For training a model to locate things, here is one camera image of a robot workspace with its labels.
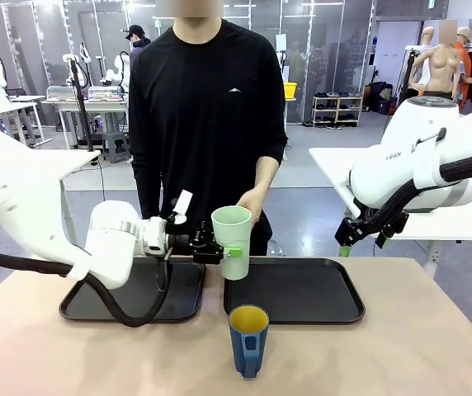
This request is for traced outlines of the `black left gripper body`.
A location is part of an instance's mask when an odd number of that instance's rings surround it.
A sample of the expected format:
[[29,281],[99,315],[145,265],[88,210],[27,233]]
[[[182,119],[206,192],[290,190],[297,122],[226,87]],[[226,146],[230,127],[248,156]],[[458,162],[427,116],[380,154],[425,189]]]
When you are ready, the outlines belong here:
[[224,248],[216,241],[214,244],[202,243],[200,226],[167,224],[167,246],[172,249],[172,255],[189,256],[196,264],[219,265],[224,259]]

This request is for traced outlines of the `person's left hand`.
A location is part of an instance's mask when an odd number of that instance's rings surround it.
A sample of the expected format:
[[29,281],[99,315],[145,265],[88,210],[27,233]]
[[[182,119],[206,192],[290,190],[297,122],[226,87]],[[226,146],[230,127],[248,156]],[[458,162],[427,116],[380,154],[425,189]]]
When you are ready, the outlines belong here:
[[252,215],[252,227],[259,221],[262,207],[264,204],[266,193],[254,187],[252,190],[245,192],[238,200],[237,206],[246,208]]

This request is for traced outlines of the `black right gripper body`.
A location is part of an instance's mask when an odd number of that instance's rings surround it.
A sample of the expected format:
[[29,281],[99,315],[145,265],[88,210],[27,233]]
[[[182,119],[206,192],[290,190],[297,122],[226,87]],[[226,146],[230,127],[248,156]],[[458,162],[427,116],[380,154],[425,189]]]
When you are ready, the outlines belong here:
[[375,232],[375,228],[363,219],[344,217],[334,235],[341,247],[352,247],[366,236]]

